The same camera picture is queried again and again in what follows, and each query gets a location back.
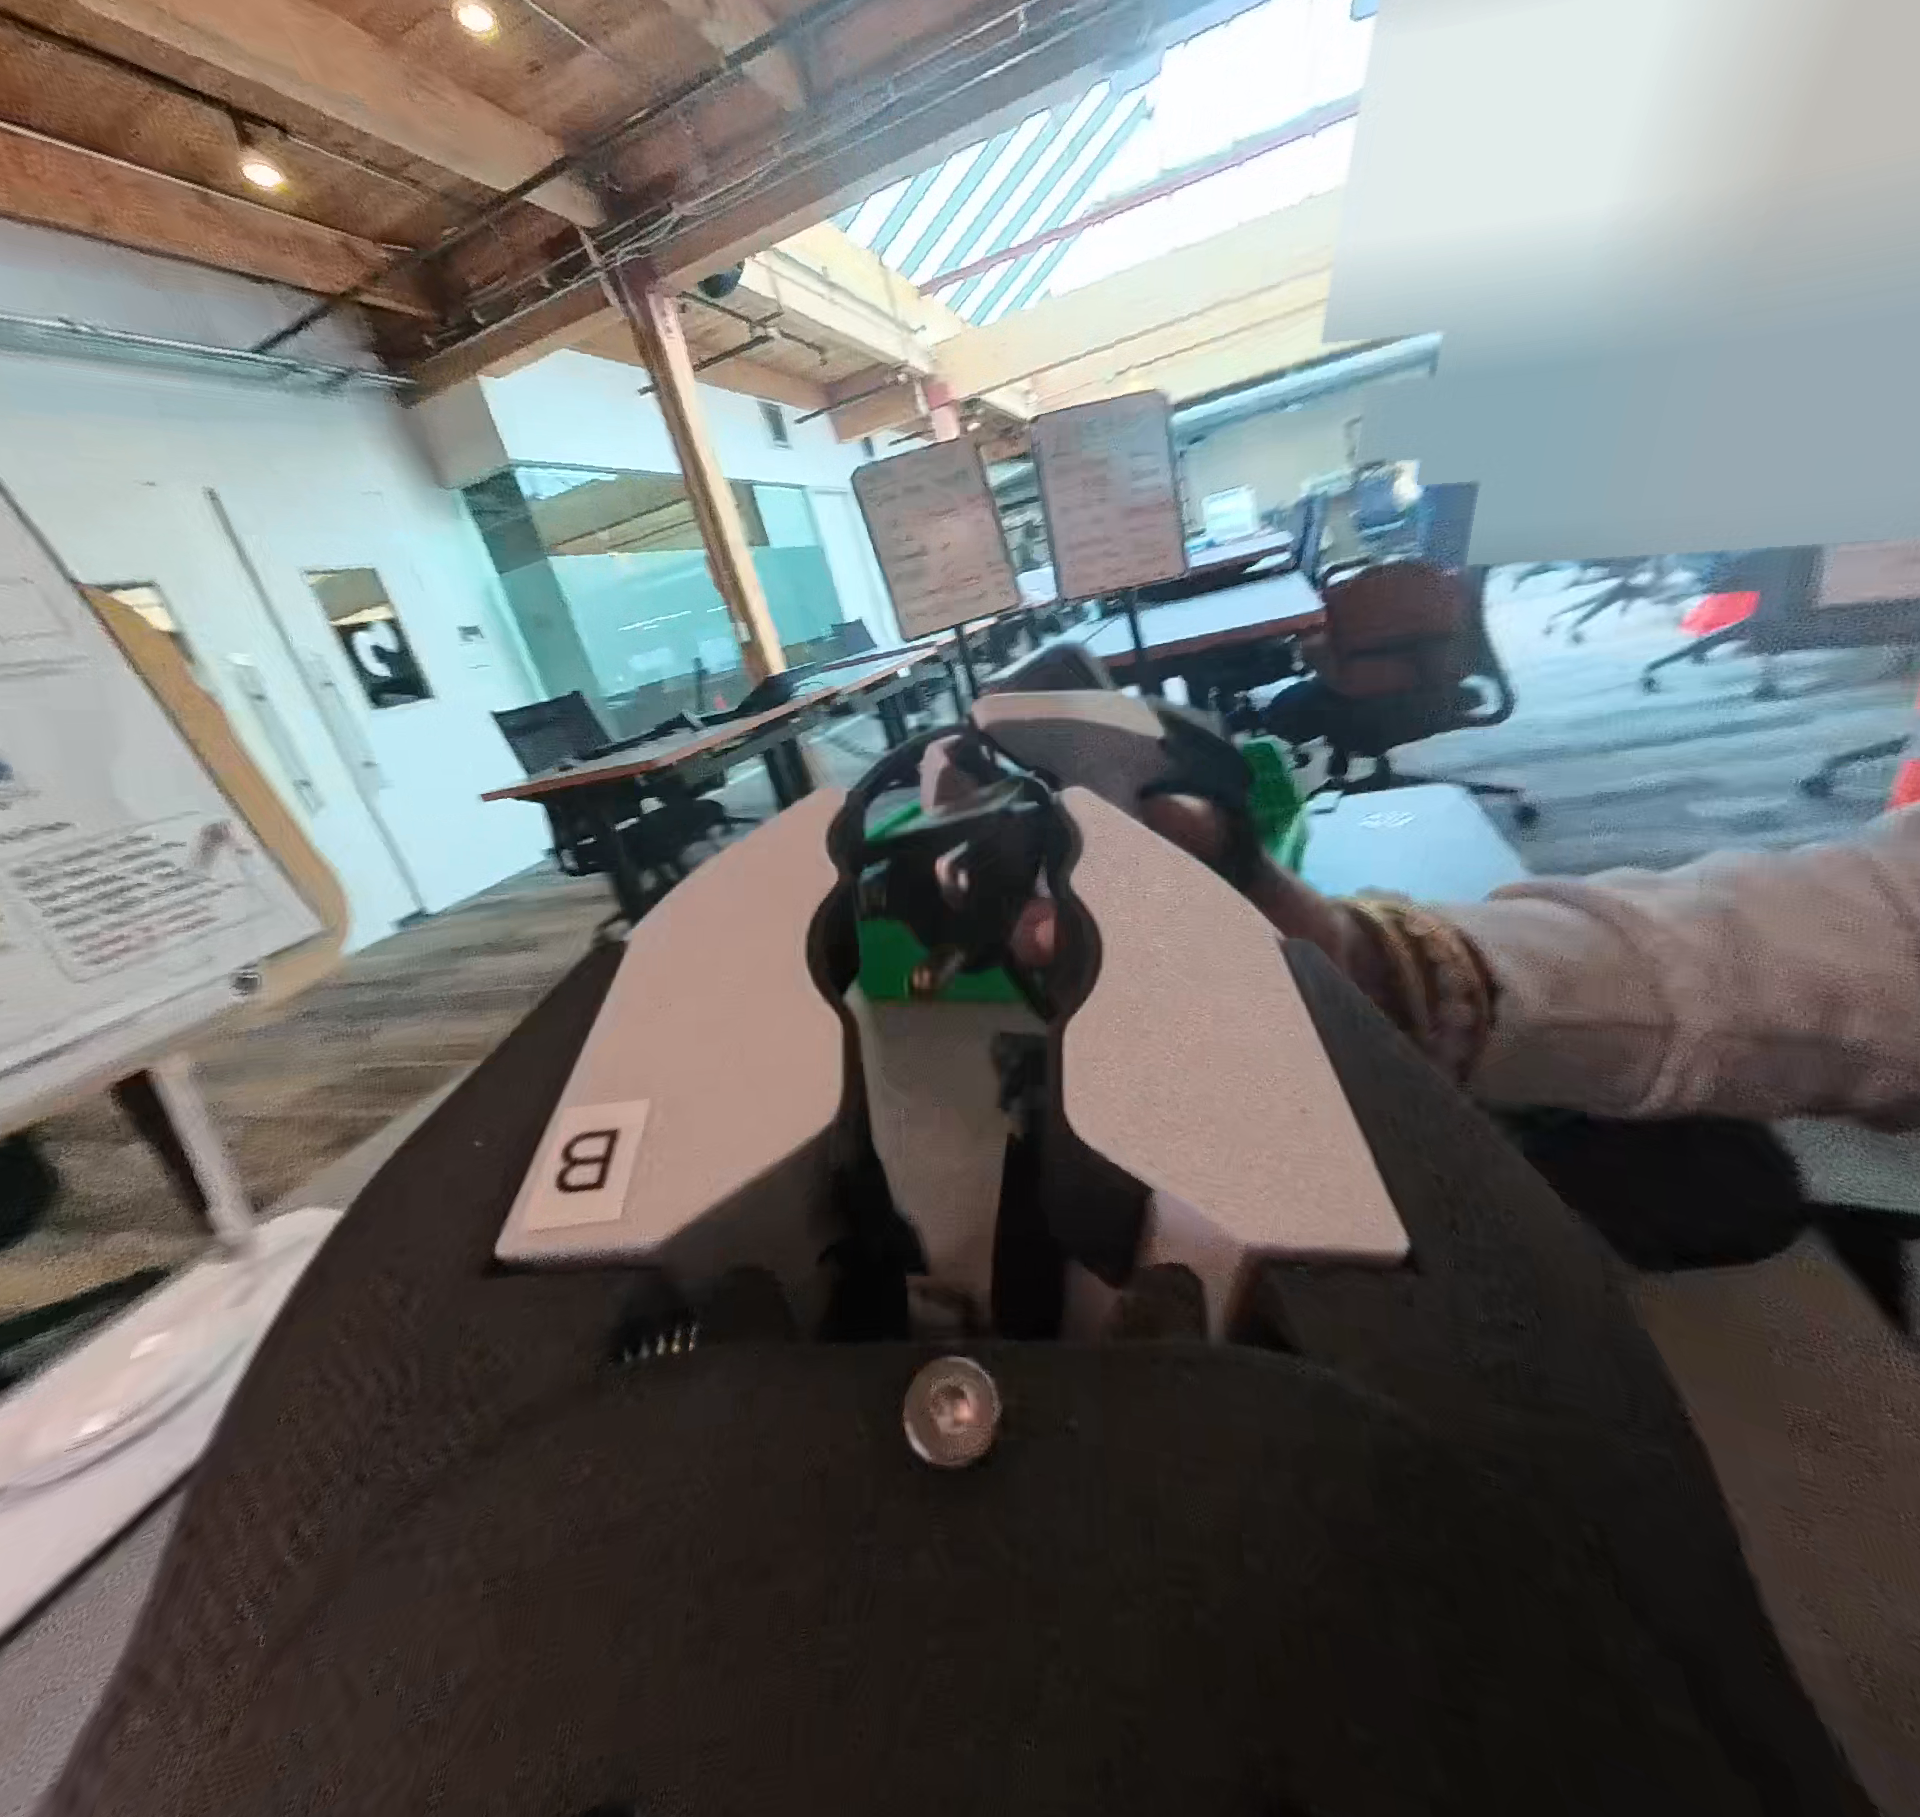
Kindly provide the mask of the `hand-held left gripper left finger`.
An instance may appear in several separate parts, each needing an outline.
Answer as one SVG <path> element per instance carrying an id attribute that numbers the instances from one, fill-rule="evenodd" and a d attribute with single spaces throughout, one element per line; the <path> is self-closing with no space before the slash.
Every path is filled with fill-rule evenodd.
<path id="1" fill-rule="evenodd" d="M 818 788 L 628 933 L 491 1246 L 615 1284 L 620 1341 L 899 1341 L 918 1238 L 871 1131 L 840 856 Z"/>

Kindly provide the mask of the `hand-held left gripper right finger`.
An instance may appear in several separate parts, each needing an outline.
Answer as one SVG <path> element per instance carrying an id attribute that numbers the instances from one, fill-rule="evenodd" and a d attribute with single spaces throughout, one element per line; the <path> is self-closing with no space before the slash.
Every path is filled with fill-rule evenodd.
<path id="1" fill-rule="evenodd" d="M 996 1224 L 992 1332 L 1254 1341 L 1276 1277 L 1410 1277 L 1276 929 L 1091 786 L 1055 811 L 1047 1035 Z"/>

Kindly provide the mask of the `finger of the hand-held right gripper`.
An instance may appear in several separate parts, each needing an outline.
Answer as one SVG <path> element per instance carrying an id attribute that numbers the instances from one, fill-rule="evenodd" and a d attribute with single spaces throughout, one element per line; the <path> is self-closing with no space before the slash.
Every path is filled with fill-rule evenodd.
<path id="1" fill-rule="evenodd" d="M 1151 799 L 1186 795 L 1162 699 L 1108 688 L 988 692 L 973 701 L 970 723 L 1005 762 L 1128 816 Z"/>

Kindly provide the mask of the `black power plug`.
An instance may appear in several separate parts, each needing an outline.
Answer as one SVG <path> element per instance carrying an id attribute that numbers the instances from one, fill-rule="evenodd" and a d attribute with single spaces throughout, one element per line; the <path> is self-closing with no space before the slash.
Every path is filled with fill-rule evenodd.
<path id="1" fill-rule="evenodd" d="M 1019 1005 L 1053 1017 L 1058 1001 L 1044 971 L 1019 963 L 1016 936 L 1026 910 L 1049 893 L 1063 834 L 1060 795 L 1038 777 L 996 780 L 939 809 L 891 808 L 861 831 L 857 936 L 864 913 L 898 919 L 932 951 L 914 987 L 935 987 L 971 964 L 1001 964 L 1019 987 Z"/>

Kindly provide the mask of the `green plastic bin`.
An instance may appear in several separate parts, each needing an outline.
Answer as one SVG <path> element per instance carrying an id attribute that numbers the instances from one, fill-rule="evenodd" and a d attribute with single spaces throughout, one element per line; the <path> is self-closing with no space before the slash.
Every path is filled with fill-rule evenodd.
<path id="1" fill-rule="evenodd" d="M 1235 742 L 1245 772 L 1245 813 L 1255 848 L 1276 866 L 1296 872 L 1308 848 L 1306 795 L 1296 777 L 1294 752 L 1270 735 Z M 858 986 L 868 1003 L 933 1001 L 951 1005 L 1022 1003 L 1017 984 L 1001 964 L 971 964 L 935 987 L 914 987 L 932 951 L 907 923 L 863 915 L 858 923 Z"/>

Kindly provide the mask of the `person's right forearm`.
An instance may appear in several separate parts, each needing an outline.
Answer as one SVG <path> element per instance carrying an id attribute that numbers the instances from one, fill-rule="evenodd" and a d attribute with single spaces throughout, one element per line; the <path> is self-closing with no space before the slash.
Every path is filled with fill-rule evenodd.
<path id="1" fill-rule="evenodd" d="M 1493 981 L 1469 1089 L 1604 1117 L 1917 1117 L 1917 809 L 1442 910 Z"/>

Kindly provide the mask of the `brown office desk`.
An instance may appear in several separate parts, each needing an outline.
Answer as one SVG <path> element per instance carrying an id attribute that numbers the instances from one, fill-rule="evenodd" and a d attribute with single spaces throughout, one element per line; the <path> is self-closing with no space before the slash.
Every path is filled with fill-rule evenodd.
<path id="1" fill-rule="evenodd" d="M 1159 686 L 1170 675 L 1207 679 L 1219 659 L 1280 646 L 1322 622 L 1319 590 L 1298 574 L 1278 574 L 1091 620 L 1070 630 L 1067 643 L 1122 682 Z"/>
<path id="2" fill-rule="evenodd" d="M 838 715 L 873 715 L 887 746 L 912 730 L 911 692 L 933 685 L 958 703 L 952 644 L 876 651 L 792 674 L 778 701 L 751 699 L 711 721 L 657 725 L 584 755 L 560 755 L 482 790 L 484 803 L 539 809 L 564 874 L 597 874 L 610 892 L 610 924 L 635 924 L 683 877 L 686 852 L 755 821 L 725 808 L 720 788 L 743 762 L 765 766 L 776 809 L 818 783 L 807 739 Z"/>

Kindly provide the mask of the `handwritten whiteboard sign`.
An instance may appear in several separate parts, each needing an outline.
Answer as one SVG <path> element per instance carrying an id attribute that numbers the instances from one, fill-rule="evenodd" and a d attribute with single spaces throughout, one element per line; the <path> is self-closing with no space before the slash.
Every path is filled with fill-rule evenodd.
<path id="1" fill-rule="evenodd" d="M 951 644 L 955 703 L 977 694 L 970 635 L 1026 612 L 991 490 L 966 435 L 851 469 L 850 488 L 907 644 Z"/>
<path id="2" fill-rule="evenodd" d="M 1154 694 L 1139 595 L 1186 580 L 1186 533 L 1159 388 L 1043 412 L 1027 450 L 1049 538 L 1053 587 L 1070 605 L 1117 599 L 1132 670 Z"/>

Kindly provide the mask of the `brown office chair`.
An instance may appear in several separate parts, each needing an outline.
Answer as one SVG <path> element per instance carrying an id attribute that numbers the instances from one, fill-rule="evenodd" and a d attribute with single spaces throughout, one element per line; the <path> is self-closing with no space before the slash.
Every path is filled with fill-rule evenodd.
<path id="1" fill-rule="evenodd" d="M 1511 717 L 1487 580 L 1417 556 L 1342 563 L 1321 580 L 1322 622 L 1300 646 L 1301 672 L 1259 709 L 1261 730 L 1296 762 L 1326 748 L 1314 795 L 1416 786 L 1394 752 Z"/>

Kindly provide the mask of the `black office chair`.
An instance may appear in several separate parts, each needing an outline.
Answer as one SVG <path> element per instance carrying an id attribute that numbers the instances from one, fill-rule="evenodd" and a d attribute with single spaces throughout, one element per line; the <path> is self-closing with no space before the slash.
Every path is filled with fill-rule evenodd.
<path id="1" fill-rule="evenodd" d="M 493 711 L 491 720 L 525 777 L 558 773 L 625 748 L 579 692 Z M 684 874 L 684 852 L 721 839 L 733 824 L 713 795 L 677 777 L 660 785 L 635 777 L 579 785 L 553 792 L 539 808 L 564 874 L 618 879 L 625 865 L 643 889 L 676 883 Z"/>

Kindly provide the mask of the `white instruction board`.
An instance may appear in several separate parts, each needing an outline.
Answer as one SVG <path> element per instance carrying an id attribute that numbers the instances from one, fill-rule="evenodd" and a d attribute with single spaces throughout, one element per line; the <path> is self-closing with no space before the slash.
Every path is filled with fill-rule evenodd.
<path id="1" fill-rule="evenodd" d="M 1 512 L 1 1109 L 36 1124 L 336 963 L 338 879 L 172 646 Z"/>

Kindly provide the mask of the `white board stand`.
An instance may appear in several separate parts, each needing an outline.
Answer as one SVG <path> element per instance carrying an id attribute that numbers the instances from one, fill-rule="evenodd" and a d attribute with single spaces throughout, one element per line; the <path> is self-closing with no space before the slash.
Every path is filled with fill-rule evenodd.
<path id="1" fill-rule="evenodd" d="M 260 1218 L 181 1056 L 148 1072 L 208 1206 L 213 1249 L 3 1396 L 1 1633 L 172 1495 L 340 1214 Z"/>

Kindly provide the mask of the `dark wall sign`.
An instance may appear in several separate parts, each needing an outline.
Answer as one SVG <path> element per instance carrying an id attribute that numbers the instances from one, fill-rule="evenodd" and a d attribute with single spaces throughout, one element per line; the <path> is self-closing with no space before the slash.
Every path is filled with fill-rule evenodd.
<path id="1" fill-rule="evenodd" d="M 434 686 L 417 659 L 381 574 L 373 566 L 303 570 L 320 612 L 358 678 L 363 703 L 397 709 L 434 701 Z"/>

